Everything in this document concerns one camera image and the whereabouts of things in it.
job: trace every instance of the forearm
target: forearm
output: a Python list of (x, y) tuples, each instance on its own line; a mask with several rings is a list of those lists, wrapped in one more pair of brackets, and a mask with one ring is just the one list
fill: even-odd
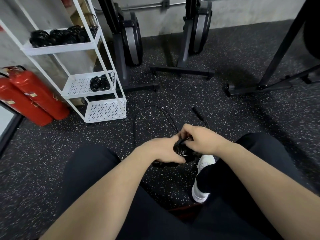
[(136, 148), (80, 196), (40, 239), (115, 239), (152, 161)]
[(320, 198), (241, 145), (219, 153), (284, 239), (320, 236)]

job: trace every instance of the speckled rubber flooring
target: speckled rubber flooring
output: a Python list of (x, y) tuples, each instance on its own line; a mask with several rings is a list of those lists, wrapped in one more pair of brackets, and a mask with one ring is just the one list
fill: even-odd
[[(259, 79), (291, 22), (210, 30), (203, 52), (189, 59), (189, 67), (215, 69), (216, 76), (206, 80), (158, 72), (158, 92), (127, 94), (128, 122), (86, 125), (75, 112), (45, 127), (24, 120), (0, 160), (0, 239), (36, 238), (52, 224), (63, 168), (81, 145), (106, 145), (125, 158), (133, 150), (133, 116), (146, 105), (167, 109), (180, 128), (184, 123), (202, 125), (191, 111), (196, 105), (210, 127), (232, 141), (249, 132), (270, 133), (283, 142), (314, 191), (320, 192), (320, 86), (297, 81), (298, 85), (289, 90), (235, 97), (227, 97), (222, 89), (226, 82), (245, 84)], [(144, 38), (143, 64), (130, 70), (132, 82), (155, 80), (149, 64), (175, 64), (181, 35)], [(300, 34), (273, 80), (317, 62), (307, 53)], [(158, 111), (146, 109), (138, 116), (137, 144), (173, 134)], [(160, 205), (171, 209), (192, 204), (189, 193), (195, 176), (194, 163), (166, 169), (150, 167), (142, 183)]]

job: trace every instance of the black pants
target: black pants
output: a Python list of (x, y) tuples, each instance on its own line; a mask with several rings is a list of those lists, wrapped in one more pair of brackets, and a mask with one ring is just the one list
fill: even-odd
[[(275, 138), (250, 133), (237, 143), (307, 187), (284, 146)], [(107, 147), (79, 148), (65, 168), (60, 214), (119, 162)], [(202, 192), (211, 194), (191, 226), (162, 209), (138, 187), (117, 239), (281, 239), (221, 159), (197, 175), (197, 184)]]

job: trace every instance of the red fire extinguisher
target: red fire extinguisher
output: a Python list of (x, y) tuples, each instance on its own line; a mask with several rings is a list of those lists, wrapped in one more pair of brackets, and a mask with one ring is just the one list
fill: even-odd
[(37, 125), (45, 126), (53, 120), (34, 101), (12, 85), (8, 78), (0, 78), (0, 100)]
[(33, 72), (27, 71), (20, 65), (7, 68), (9, 69), (10, 82), (53, 118), (62, 120), (69, 115), (70, 111), (66, 104), (55, 98), (49, 88)]

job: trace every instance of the shoe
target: shoe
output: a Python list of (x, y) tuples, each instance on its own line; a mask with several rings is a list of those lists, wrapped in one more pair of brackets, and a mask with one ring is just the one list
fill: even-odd
[[(200, 158), (198, 165), (197, 165), (197, 168), (198, 168), (197, 175), (201, 172), (202, 169), (204, 169), (204, 167), (209, 166), (211, 164), (215, 164), (215, 163), (216, 163), (216, 160), (214, 159), (214, 156), (202, 155), (202, 157)], [(192, 193), (193, 199), (198, 203), (205, 202), (210, 194), (210, 193), (202, 193), (198, 189), (197, 179), (194, 180), (194, 185), (192, 186), (191, 193)]]

